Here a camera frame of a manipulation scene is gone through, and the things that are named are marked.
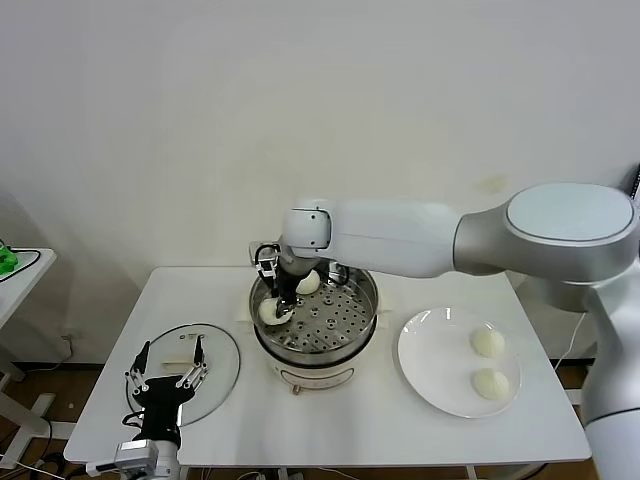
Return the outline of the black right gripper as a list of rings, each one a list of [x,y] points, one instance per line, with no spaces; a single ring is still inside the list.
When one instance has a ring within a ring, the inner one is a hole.
[[[279,321],[289,321],[293,315],[295,307],[285,304],[297,302],[297,288],[299,283],[300,276],[289,272],[286,269],[286,264],[278,261],[276,268],[276,289],[278,294],[276,304],[279,305]]]

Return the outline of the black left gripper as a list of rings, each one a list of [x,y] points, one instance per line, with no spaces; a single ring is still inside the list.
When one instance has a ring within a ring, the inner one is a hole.
[[[208,366],[205,362],[202,336],[196,337],[192,366],[179,375],[151,378],[145,382],[150,342],[146,341],[124,373],[134,401],[141,407],[142,424],[133,440],[180,443],[178,426],[180,407],[195,397],[204,381]]]

